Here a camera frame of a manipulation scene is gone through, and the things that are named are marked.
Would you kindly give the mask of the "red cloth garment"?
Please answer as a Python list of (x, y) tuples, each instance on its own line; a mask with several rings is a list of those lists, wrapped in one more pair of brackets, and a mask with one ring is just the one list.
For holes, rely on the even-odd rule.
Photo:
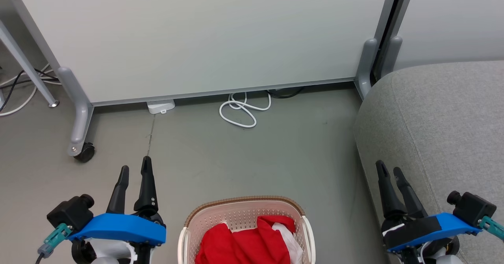
[(237, 232), (218, 224), (204, 234), (195, 264), (302, 264), (295, 233), (295, 221), (280, 215), (259, 216), (257, 228)]

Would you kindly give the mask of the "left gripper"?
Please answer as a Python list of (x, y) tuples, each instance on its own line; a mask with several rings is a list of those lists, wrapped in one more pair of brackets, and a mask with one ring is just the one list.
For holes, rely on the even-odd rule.
[[(129, 172), (127, 165), (122, 166), (106, 213), (124, 214)], [(139, 198), (133, 210), (139, 214), (156, 214), (159, 210), (158, 198), (152, 160), (149, 156), (143, 158), (141, 176)], [(97, 238), (72, 241), (72, 259), (76, 264), (151, 264), (154, 250), (155, 246), (148, 243)]]

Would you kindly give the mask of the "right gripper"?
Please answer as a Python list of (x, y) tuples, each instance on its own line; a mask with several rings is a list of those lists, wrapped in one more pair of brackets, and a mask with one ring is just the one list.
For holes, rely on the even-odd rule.
[[(391, 175), (382, 160), (376, 161), (376, 170), (385, 219), (398, 218), (404, 216), (406, 212), (411, 218), (428, 217), (417, 194), (399, 167), (393, 169), (393, 174), (406, 207), (398, 199), (392, 186)], [(459, 249), (459, 239), (443, 238), (424, 243), (420, 246), (407, 247), (395, 253), (395, 256), (398, 258), (400, 264), (464, 264), (457, 256)]]

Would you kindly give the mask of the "grey partition foot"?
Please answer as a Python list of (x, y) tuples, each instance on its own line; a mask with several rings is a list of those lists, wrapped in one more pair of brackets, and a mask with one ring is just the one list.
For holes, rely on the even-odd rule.
[(400, 36), (395, 36), (389, 40), (382, 59), (382, 66), (380, 67), (380, 78), (393, 72), (402, 42), (403, 40)]
[(81, 152), (83, 144), (86, 142), (85, 138), (93, 115), (94, 106), (90, 103), (86, 93), (83, 91), (83, 88), (78, 83), (78, 80), (70, 68), (59, 67), (56, 73), (58, 74), (58, 79), (61, 81), (65, 92), (74, 104), (74, 125), (68, 146), (69, 156), (74, 157)]
[(362, 100), (371, 89), (371, 72), (376, 53), (378, 51), (378, 41), (375, 38), (368, 39), (363, 45), (358, 70), (355, 74), (354, 83)]

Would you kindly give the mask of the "grey fabric sofa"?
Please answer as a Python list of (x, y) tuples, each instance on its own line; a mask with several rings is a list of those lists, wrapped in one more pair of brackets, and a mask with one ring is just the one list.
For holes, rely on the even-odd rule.
[(429, 214), (452, 212), (450, 192), (496, 205), (504, 226), (504, 61), (438, 63), (392, 72), (373, 85), (353, 128), (387, 264), (376, 161), (399, 167)]

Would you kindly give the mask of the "white power box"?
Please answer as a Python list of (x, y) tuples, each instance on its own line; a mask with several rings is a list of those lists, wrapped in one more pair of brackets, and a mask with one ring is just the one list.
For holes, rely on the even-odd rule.
[(148, 107), (149, 113), (152, 115), (159, 113), (166, 114), (168, 111), (175, 108), (175, 101), (173, 99), (147, 101), (146, 106)]

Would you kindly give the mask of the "grey metal table leg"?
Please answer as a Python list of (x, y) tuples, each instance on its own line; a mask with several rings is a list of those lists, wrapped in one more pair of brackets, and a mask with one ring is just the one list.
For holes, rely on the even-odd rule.
[(49, 108), (55, 108), (56, 106), (58, 106), (59, 101), (53, 97), (40, 76), (44, 75), (44, 72), (38, 72), (31, 65), (2, 20), (0, 20), (0, 41), (4, 44), (11, 55), (14, 56), (14, 59), (22, 67), (22, 73), (26, 73), (26, 75), (30, 78), (31, 82), (34, 85), (33, 95), (37, 91), (39, 91), (48, 102)]

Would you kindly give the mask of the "black caster wheel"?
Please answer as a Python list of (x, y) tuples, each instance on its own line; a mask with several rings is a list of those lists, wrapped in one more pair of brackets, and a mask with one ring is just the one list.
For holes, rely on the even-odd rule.
[(93, 143), (85, 142), (83, 144), (81, 152), (74, 156), (74, 159), (81, 163), (86, 163), (90, 161), (95, 154), (95, 146)]

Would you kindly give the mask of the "beige perforated laundry basket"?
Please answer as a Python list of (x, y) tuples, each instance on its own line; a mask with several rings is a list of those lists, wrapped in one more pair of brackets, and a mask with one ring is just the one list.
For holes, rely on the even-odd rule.
[(301, 264), (315, 264), (315, 239), (305, 211), (294, 200), (274, 195), (227, 198), (195, 208), (179, 235), (178, 264), (195, 264), (201, 240), (213, 226), (225, 223), (238, 232), (256, 228), (259, 216), (276, 215), (293, 219), (294, 238), (303, 249)]

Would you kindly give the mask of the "white partition panel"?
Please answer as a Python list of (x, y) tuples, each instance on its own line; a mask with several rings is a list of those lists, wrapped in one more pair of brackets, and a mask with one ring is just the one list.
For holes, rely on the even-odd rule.
[(504, 0), (408, 0), (395, 35), (393, 71), (504, 60)]
[(352, 79), (385, 0), (17, 0), (92, 104)]

